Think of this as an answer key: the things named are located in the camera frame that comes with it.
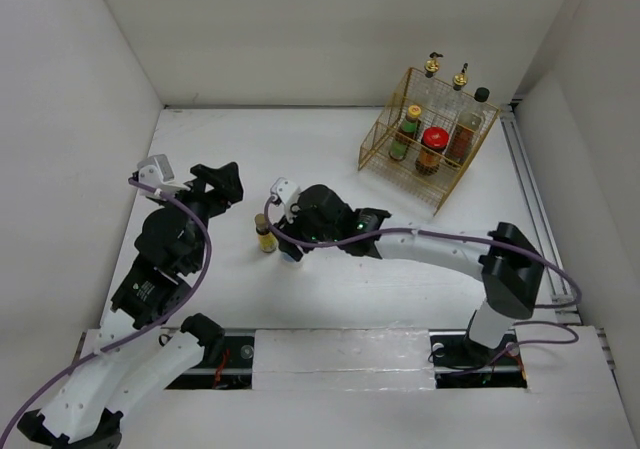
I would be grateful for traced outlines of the silver lid spice jar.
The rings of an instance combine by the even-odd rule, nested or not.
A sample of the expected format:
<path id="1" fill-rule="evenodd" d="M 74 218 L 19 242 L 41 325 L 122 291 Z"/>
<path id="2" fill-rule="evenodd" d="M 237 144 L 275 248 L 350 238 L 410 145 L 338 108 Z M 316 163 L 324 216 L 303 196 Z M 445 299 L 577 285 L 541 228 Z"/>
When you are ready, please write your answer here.
<path id="1" fill-rule="evenodd" d="M 300 267 L 303 264 L 303 261 L 297 261 L 295 260 L 292 256 L 286 254 L 286 253 L 282 253 L 281 254 L 281 261 L 288 265 L 288 266 L 292 266 L 292 267 Z"/>

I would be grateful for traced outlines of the yellow cap sauce bottle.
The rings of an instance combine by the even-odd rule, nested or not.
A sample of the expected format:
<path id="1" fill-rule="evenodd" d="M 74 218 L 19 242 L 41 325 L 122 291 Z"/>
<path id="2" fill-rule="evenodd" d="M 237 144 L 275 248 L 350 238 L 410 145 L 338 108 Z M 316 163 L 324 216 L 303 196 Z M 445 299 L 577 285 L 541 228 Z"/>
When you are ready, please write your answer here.
<path id="1" fill-rule="evenodd" d="M 422 109 L 418 105 L 410 105 L 405 113 L 405 117 L 395 132 L 394 138 L 389 148 L 389 157 L 394 161 L 405 159 L 410 142 L 415 139 L 418 132 Z"/>

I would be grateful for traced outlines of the red lid sauce jar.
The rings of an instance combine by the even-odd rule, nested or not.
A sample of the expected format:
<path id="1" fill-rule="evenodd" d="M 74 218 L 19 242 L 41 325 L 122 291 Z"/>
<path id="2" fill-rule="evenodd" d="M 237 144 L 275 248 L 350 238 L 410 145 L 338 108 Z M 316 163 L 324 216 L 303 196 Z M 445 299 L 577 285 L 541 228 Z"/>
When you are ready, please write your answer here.
<path id="1" fill-rule="evenodd" d="M 448 132 L 439 126 L 427 128 L 421 138 L 421 148 L 414 166 L 420 175 L 438 172 L 442 154 L 449 143 Z"/>

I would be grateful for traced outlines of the dark liquid oil bottle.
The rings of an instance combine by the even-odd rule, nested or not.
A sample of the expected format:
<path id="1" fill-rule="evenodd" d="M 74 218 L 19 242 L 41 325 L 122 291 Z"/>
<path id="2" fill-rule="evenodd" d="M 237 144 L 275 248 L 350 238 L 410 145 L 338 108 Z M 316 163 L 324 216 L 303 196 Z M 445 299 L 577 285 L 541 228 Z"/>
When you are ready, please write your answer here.
<path id="1" fill-rule="evenodd" d="M 424 107 L 428 110 L 433 110 L 435 108 L 438 90 L 436 74 L 440 69 L 440 59 L 443 57 L 444 55 L 442 53 L 433 51 L 430 53 L 428 60 L 424 64 L 426 94 Z"/>

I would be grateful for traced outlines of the black cap vinegar bottle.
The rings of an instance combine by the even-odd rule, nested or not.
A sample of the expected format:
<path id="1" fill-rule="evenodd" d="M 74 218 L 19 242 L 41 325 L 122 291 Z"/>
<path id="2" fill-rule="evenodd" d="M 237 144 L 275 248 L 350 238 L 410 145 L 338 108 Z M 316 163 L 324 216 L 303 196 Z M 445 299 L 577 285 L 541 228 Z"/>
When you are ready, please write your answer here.
<path id="1" fill-rule="evenodd" d="M 445 152 L 445 163 L 454 170 L 459 170 L 468 158 L 475 134 L 485 123 L 485 103 L 490 96 L 487 87 L 476 89 L 473 100 L 464 99 L 459 103 L 455 127 Z"/>

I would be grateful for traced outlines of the clear glass oil bottle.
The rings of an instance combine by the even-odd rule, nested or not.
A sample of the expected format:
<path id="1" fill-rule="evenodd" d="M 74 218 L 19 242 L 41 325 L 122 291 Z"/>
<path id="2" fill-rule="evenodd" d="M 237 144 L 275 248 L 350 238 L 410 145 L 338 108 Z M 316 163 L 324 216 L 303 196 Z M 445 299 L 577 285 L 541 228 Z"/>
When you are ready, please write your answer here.
<path id="1" fill-rule="evenodd" d="M 469 63 L 465 62 L 452 77 L 450 85 L 440 84 L 436 90 L 433 100 L 435 115 L 432 125 L 444 129 L 447 133 L 450 133 L 455 126 L 458 114 L 466 103 L 463 90 L 468 83 L 468 67 Z"/>

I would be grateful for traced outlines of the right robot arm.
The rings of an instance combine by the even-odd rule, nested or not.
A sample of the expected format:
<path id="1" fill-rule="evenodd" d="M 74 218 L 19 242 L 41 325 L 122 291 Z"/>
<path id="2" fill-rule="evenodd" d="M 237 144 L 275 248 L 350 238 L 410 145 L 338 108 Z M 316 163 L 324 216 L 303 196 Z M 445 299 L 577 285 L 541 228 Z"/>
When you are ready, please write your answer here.
<path id="1" fill-rule="evenodd" d="M 353 257 L 427 263 L 481 282 L 484 300 L 451 351 L 461 369 L 489 362 L 511 326 L 533 316 L 544 266 L 513 224 L 501 222 L 481 237 L 438 236 L 418 223 L 401 226 L 383 209 L 353 209 L 322 184 L 300 189 L 280 178 L 270 194 L 284 210 L 275 225 L 279 248 L 295 262 L 315 248 L 336 247 Z"/>

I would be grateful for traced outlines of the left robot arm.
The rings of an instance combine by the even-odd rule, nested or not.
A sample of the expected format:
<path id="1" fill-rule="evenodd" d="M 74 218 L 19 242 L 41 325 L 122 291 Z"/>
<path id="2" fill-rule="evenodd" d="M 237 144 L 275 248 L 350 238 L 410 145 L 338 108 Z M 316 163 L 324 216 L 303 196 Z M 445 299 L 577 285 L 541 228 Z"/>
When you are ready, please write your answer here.
<path id="1" fill-rule="evenodd" d="M 66 382 L 42 408 L 24 405 L 12 423 L 45 448 L 115 448 L 124 420 L 185 370 L 212 365 L 224 353 L 224 329 L 204 314 L 185 319 L 163 347 L 151 351 L 166 324 L 193 297 L 212 256 L 210 219 L 240 202 L 237 163 L 197 164 L 182 186 L 165 156 L 139 163 L 131 186 L 158 204 L 134 241 L 129 272 L 111 298 L 91 350 L 46 383 Z"/>

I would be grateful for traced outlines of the small brown bottle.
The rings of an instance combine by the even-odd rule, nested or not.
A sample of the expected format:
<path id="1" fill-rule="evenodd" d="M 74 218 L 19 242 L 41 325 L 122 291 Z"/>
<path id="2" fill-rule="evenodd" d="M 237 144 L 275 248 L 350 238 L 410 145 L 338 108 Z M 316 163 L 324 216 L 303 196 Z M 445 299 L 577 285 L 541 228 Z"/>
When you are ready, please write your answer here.
<path id="1" fill-rule="evenodd" d="M 278 248 L 278 241 L 270 231 L 265 215 L 263 213 L 256 214 L 254 223 L 261 251 L 264 253 L 275 252 Z"/>

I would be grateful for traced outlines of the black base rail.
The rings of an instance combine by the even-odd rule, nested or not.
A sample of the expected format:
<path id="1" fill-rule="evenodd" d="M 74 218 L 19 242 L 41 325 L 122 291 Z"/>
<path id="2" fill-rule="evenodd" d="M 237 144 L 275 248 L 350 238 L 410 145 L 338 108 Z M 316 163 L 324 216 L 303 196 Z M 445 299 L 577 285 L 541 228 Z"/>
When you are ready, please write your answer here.
<path id="1" fill-rule="evenodd" d="M 173 389 L 428 391 L 527 386 L 516 349 L 497 361 L 466 353 L 461 330 L 411 328 L 231 331 L 221 355 Z"/>

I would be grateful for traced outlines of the aluminium side rail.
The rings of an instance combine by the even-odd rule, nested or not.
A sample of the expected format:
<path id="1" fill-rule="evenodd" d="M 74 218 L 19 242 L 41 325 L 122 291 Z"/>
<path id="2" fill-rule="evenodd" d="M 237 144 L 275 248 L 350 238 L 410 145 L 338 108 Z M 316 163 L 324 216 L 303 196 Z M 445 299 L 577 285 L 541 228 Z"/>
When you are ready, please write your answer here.
<path id="1" fill-rule="evenodd" d="M 500 115 L 500 122 L 505 136 L 506 144 L 511 154 L 512 162 L 516 172 L 529 218 L 534 228 L 535 245 L 539 253 L 550 262 L 564 269 L 558 251 L 558 247 L 552 233 L 552 229 L 547 217 L 543 201 L 538 190 L 533 169 L 529 162 L 524 142 L 520 134 L 515 113 L 511 105 L 503 105 Z M 543 278 L 548 292 L 550 292 L 551 303 L 558 305 L 568 303 L 575 297 L 573 289 L 566 281 L 554 271 L 547 271 Z M 555 314 L 560 323 L 567 325 L 583 325 L 582 317 L 577 306 L 555 309 Z"/>

